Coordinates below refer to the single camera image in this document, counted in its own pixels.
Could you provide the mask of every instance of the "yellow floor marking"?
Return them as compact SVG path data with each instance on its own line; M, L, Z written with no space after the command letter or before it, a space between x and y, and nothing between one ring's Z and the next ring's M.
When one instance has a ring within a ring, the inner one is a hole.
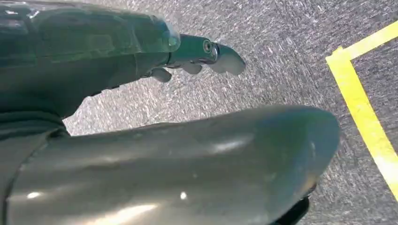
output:
M398 201L398 156L351 63L352 59L396 37L398 21L346 49L338 48L326 61L371 156Z
M362 39L361 41L345 48L344 51L350 55L350 60L357 58L382 44L391 41L398 36L398 21L388 25L378 32Z

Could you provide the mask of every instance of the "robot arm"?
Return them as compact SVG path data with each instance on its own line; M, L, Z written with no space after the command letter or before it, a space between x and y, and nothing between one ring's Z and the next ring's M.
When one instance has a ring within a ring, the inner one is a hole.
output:
M305 106L71 137L62 119L105 89L243 72L153 15L0 0L0 44L0 225L293 225L337 149L335 117Z

